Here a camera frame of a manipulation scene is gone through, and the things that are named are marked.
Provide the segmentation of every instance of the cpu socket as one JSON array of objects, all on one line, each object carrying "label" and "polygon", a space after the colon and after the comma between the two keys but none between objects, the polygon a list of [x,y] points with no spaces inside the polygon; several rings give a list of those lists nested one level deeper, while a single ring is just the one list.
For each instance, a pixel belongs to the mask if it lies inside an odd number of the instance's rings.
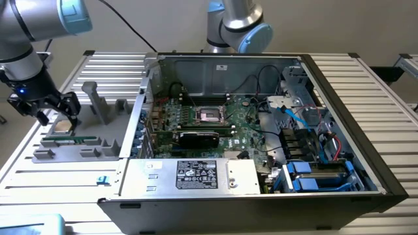
[{"label": "cpu socket", "polygon": [[196,111],[196,120],[223,123],[223,108],[200,108]]}]

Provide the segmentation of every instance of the robotic arm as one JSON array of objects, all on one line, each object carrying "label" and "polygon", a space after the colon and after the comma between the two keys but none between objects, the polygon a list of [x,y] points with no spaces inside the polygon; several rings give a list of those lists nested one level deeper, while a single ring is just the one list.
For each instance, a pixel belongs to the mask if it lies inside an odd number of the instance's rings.
[{"label": "robotic arm", "polygon": [[[61,94],[30,42],[74,35],[92,29],[82,0],[0,0],[0,81],[13,93],[8,103],[17,112],[48,124],[42,109],[62,113],[74,127],[80,102]],[[252,0],[213,0],[208,6],[204,52],[260,53],[269,44],[272,28]]]},{"label": "robotic arm", "polygon": [[73,92],[57,91],[30,42],[90,28],[82,0],[0,0],[0,81],[13,91],[8,103],[41,125],[49,121],[41,109],[53,109],[74,126],[80,103]]},{"label": "robotic arm", "polygon": [[213,0],[208,4],[208,36],[203,52],[261,53],[272,39],[263,9],[252,0]]}]

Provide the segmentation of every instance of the warning label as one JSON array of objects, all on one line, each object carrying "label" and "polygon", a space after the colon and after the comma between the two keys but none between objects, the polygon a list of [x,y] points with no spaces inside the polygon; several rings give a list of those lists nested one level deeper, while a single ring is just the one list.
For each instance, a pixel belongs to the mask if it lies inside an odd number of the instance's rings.
[{"label": "warning label", "polygon": [[216,161],[177,161],[177,189],[217,188]]}]

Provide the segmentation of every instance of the metal workbench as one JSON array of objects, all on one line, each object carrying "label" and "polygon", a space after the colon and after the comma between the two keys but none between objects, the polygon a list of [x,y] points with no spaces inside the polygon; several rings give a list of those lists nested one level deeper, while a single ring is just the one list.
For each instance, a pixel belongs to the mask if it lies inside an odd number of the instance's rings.
[{"label": "metal workbench", "polygon": [[[142,53],[94,53],[81,58],[62,90],[88,103],[81,84],[93,80],[105,99],[134,101],[145,76]],[[410,198],[384,213],[369,213],[339,231],[325,234],[376,235],[418,232],[418,121],[416,115],[359,58],[347,54],[311,54],[336,94],[400,181]],[[108,194],[96,185],[112,177],[117,162],[33,164],[32,152],[50,125],[30,128],[0,171],[0,219],[6,214],[60,213],[68,234],[120,234],[96,205]],[[309,234],[324,234],[316,231]]]}]

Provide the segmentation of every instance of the sticker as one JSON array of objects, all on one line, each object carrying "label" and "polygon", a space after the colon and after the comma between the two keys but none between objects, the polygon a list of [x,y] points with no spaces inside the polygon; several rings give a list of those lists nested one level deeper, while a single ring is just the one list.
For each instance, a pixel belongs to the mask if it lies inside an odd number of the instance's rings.
[{"label": "sticker", "polygon": [[162,162],[161,161],[145,162],[145,168],[146,169],[161,169],[162,168]]},{"label": "sticker", "polygon": [[225,70],[228,70],[228,66],[227,65],[216,65],[216,70],[225,71]]},{"label": "sticker", "polygon": [[216,189],[216,161],[177,161],[176,188]]},{"label": "sticker", "polygon": [[64,145],[64,144],[74,144],[76,142],[73,141],[73,140],[60,140],[60,141],[54,141],[54,143],[57,143],[57,144],[61,144],[61,145]]}]

